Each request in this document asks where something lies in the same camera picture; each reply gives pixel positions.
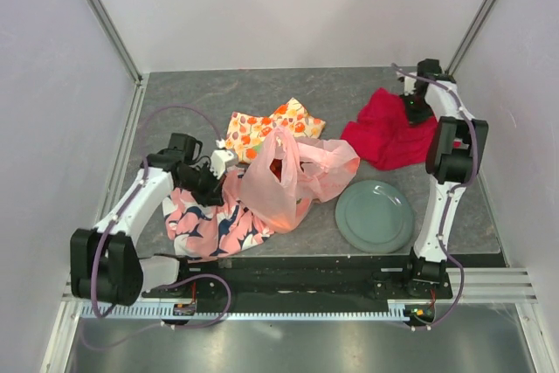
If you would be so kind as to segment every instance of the plastic bag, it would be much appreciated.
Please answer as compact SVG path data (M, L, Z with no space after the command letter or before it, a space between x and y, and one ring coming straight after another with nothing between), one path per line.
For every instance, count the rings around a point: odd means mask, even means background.
M281 161L280 176L274 174ZM286 233L299 225L311 203L338 196L359 167L344 140L298 139L275 128L245 173L239 198L271 229Z

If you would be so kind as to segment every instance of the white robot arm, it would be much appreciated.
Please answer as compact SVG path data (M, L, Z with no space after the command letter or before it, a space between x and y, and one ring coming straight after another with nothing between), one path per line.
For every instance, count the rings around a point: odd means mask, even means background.
M179 261L171 256L155 255L138 259L135 247L155 209L176 187L187 188L201 205L222 204L224 174L238 159L217 142L210 162L197 166L202 143L188 135L173 134L169 146L149 155L148 177L144 168L117 205L93 229L78 229L71 239L71 283L76 297L91 298L95 279L97 298L113 304L131 305L142 291L176 281ZM103 237L97 271L94 254Z
M474 119L461 105L454 79L442 73L438 60L424 60L418 63L417 73L401 76L404 79L402 99L410 123L420 123L432 115L438 120L425 161L425 168L431 175L429 202L421 232L411 250L409 267L412 282L439 284L445 275L447 261L440 244L446 249L452 221L466 189L457 186L465 184L472 171L480 167L488 125L486 121ZM418 81L417 76L435 83ZM473 142L465 118L475 128L476 165L473 165Z

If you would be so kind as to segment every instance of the wire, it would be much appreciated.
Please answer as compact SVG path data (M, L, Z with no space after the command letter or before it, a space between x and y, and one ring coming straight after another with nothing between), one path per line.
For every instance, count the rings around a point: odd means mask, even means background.
M166 290L168 288L177 288L177 287L184 286L185 284L188 284L191 281L206 280L206 279L217 280L221 284L224 285L225 291L227 292L227 302L225 303L224 309L221 311L221 313L218 316L216 316L211 321L207 321L207 322L204 322L204 323L198 323L198 324L188 323L186 325L171 325L170 327L172 329L178 329L178 328L180 328L180 329L207 328L211 325L214 325L214 324L218 323L219 321L221 321L227 315L227 313L229 312L229 308L231 307L231 301L232 301L231 288L229 287L229 284L227 284L227 281L225 281L224 279L222 279L221 277L219 277L216 274L194 275L192 277L189 277L186 280L181 280L181 281L178 281L176 283L169 284L169 285L166 285L166 286L156 287L155 290ZM151 329L155 329L155 328L161 327L161 326L166 326L166 324L164 322L151 323L151 324L149 324L149 325L147 325L143 328L138 329L137 331L133 332L132 334L127 335L124 338L121 338L120 340L118 340L116 342L105 345L103 347L97 347L97 346L92 345L89 342L87 342L87 339L86 339L85 334L84 334L84 327L83 327L83 325L80 325L79 326L79 340L84 345L84 347L86 347L87 349L89 349L91 351L102 352L102 351L107 351L108 349L113 349L114 347L117 347L117 346L121 345L122 343L128 341L131 338L134 338L135 336L138 336L139 334L143 334L144 332L147 332Z
M142 151L143 151L143 147L145 145L145 141L144 141L145 140L145 132L147 130L147 127L148 127L149 123L155 118L156 115L158 115L159 113L161 113L163 111L171 109L171 108L189 109L190 111L194 111L195 113L201 115L206 121L208 121L208 123L213 128L213 130L216 133L217 139L218 140L221 139L221 134L219 133L219 129L217 128L216 124L210 119L210 117L208 117L202 111L200 111L197 108L192 107L190 105L172 104L172 105L167 105L166 107L158 108L153 113L148 115L148 118L146 118L146 120L144 121L144 123L142 124L140 129L138 130L138 142L140 143L140 149ZM142 174L141 179L145 183L148 180L148 175L149 175L148 155L146 153L142 153L142 161L143 161L143 174ZM100 260L101 260L101 254L103 253L103 248L105 247L105 243L107 242L108 235L110 234L111 230L116 225L118 219L121 217L122 213L127 209L127 207L130 205L130 203L132 203L132 201L138 195L140 190L141 190L141 185L140 184L136 185L136 187L134 188L132 193L128 196L126 201L124 203L122 203L122 206L115 212L116 217L108 223L107 228L105 229L105 231L102 233L102 235L100 237L99 244L97 245L97 249L95 250L95 255L93 257L92 273L91 273L91 291L90 291L91 296L90 296L90 300L92 302L93 313L95 314L95 317L97 317L97 318L107 317L113 311L114 306L115 306L115 305L112 305L109 309L107 309L105 311L105 313L101 313L101 311L99 310L99 302L97 300L97 276L98 276L98 273L99 273L99 263L100 263Z
M457 185L454 185L448 191L448 197L447 197L446 202L445 202L445 208L443 209L443 215L442 215L441 220L440 220L440 226L438 227L438 235L437 235L438 236L438 245L440 246L440 249L443 251L445 256L460 271L460 285L459 285L458 292L456 293L456 298L452 302L451 306L448 308L448 310L440 318L435 320L430 325L430 327L435 327L440 322L442 322L448 315L450 315L452 313L452 311L454 311L456 306L458 306L458 302L459 302L460 298L462 297L462 293L464 292L464 280L465 280L465 276L466 276L465 273L464 273L464 267L462 266L462 264L460 264L448 252L448 250L446 249L445 243L443 242L443 239L441 239L441 238L443 237L443 231L445 229L445 221L446 221L446 218L448 216L448 211L450 210L450 206L451 206L451 203L452 203L452 200L453 200L454 192L458 188L465 188L465 187L469 187L470 185L472 185L473 182L475 181L476 176L478 175L478 168L479 168L479 164L478 164L478 139L475 135L475 128L473 126L473 123L468 118L466 113L464 112L465 109L462 106L462 103L460 102L460 98L459 98L457 93L455 93L448 86L445 86L442 83L437 82L436 80L431 80L431 79L423 78L421 76L417 76L415 74L408 73L404 69L402 69L402 67L398 66L396 63L392 63L392 67L394 69L396 69L396 71L398 73L402 74L403 76L406 76L408 78L412 78L412 79L415 79L415 80L420 80L420 81L423 81L423 82L431 83L432 85L440 87L441 89L444 89L445 91L447 91L451 95L451 97L454 99L454 102L456 103L456 107L459 110L460 117L466 122L466 125L468 126L468 132L469 132L470 137L472 139L472 173L470 174L470 177L467 181L465 181L464 183L459 183Z
M211 158L208 155L199 156L192 164L198 165L202 160L207 161L207 163L211 163Z
M417 319L418 321L420 321L421 323L425 324L425 325L429 325L431 326L433 324L433 322L435 322L435 320L437 319L437 309L433 306L432 308L433 311L433 321L432 322L428 322L428 321L424 321L423 319L421 319L417 314L412 313L411 315Z
M435 307L435 302L437 301L437 295L435 290L431 289L431 303L429 304L429 309Z

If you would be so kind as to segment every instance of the gray plate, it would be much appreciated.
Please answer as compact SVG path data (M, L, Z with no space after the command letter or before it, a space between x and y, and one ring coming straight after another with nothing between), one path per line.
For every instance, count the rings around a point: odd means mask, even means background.
M338 199L335 221L355 248L390 253L408 243L413 234L413 210L404 195L387 183L354 183Z

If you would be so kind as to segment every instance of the orange floral cloth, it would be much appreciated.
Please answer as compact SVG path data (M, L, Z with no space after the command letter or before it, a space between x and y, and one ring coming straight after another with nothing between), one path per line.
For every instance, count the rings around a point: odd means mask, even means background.
M233 113L225 146L235 151L240 162L250 163L258 154L264 138L278 125L286 127L294 137L318 139L325 124L325 121L309 115L307 109L292 98L269 117Z

